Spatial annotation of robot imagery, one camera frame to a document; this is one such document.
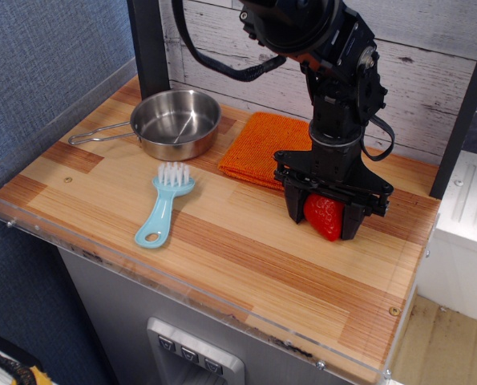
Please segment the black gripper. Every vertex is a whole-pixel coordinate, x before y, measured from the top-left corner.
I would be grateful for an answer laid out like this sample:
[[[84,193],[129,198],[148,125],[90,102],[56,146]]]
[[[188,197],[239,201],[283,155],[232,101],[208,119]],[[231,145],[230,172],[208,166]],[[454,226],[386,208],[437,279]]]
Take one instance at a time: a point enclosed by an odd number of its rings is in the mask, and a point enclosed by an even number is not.
[[[343,143],[313,139],[309,151],[278,151],[274,159],[274,176],[283,185],[286,208],[295,223],[305,218],[304,205],[311,193],[345,205],[343,241],[355,238],[365,216],[386,215],[394,188],[363,163],[359,138]]]

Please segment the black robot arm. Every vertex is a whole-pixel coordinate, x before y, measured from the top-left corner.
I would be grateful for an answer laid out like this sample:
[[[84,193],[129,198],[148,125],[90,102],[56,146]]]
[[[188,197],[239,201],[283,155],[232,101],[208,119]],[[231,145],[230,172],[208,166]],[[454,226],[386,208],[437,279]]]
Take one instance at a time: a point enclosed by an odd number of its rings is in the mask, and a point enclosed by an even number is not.
[[[394,136],[377,115],[387,90],[374,33],[342,1],[246,1],[241,20],[251,39],[300,64],[313,105],[311,149],[274,155],[289,216],[300,222],[312,194],[339,201],[340,237],[353,239],[364,217],[385,216],[394,191],[362,161],[368,124]]]

